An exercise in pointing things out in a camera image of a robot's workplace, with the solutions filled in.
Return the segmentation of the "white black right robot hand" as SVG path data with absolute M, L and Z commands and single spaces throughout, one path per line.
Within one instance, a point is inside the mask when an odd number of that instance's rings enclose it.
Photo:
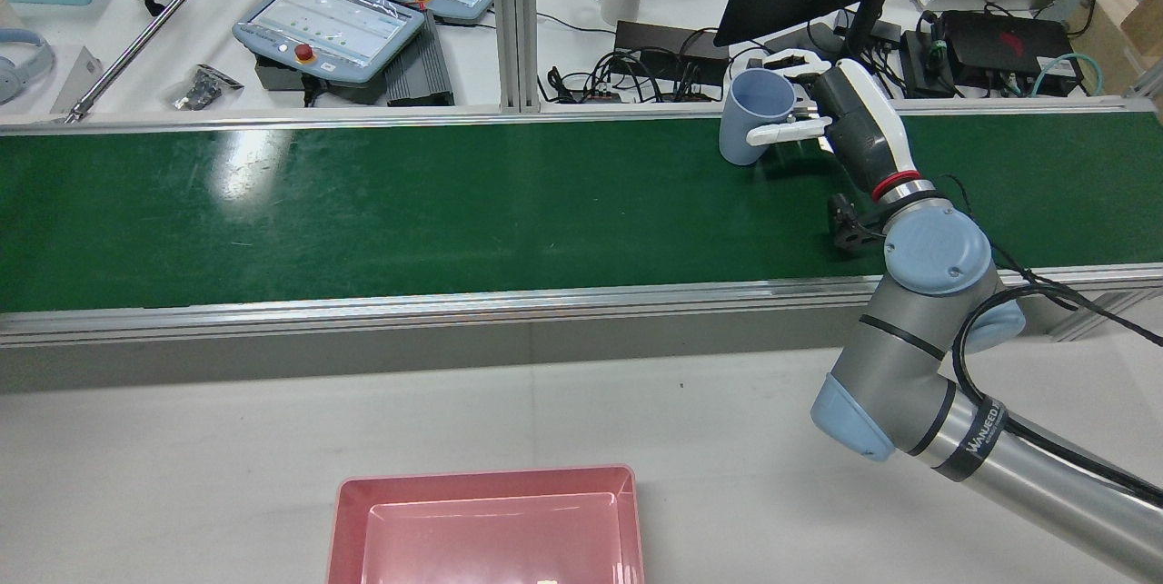
M 890 190 L 921 178 L 909 154 L 904 122 L 882 93 L 872 74 L 851 58 L 832 63 L 799 47 L 789 47 L 763 63 L 776 65 L 789 59 L 799 65 L 777 67 L 777 74 L 800 78 L 814 76 L 806 84 L 816 104 L 816 119 L 759 124 L 745 133 L 752 148 L 773 143 L 825 137 L 832 154 L 861 191 L 879 202 Z

